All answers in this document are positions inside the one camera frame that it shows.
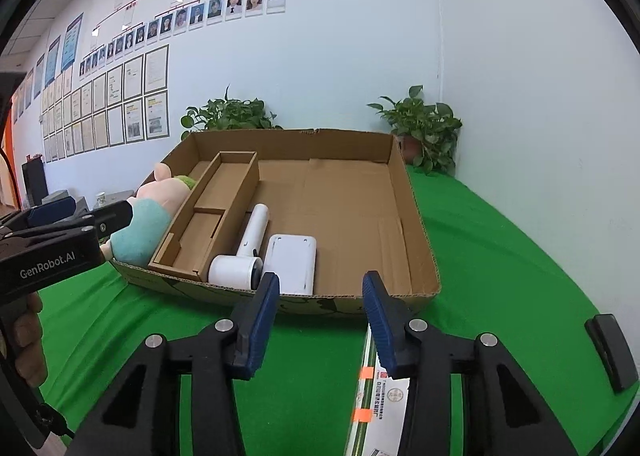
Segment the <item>person's left hand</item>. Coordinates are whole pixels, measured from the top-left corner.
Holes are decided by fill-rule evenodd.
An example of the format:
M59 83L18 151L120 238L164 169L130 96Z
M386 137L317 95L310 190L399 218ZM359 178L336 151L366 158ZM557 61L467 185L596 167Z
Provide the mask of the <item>person's left hand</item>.
M37 389L47 379L48 369L42 347L42 325L39 313L43 304L38 292L26 297L27 309L13 324L10 338L17 346L15 369L29 384Z

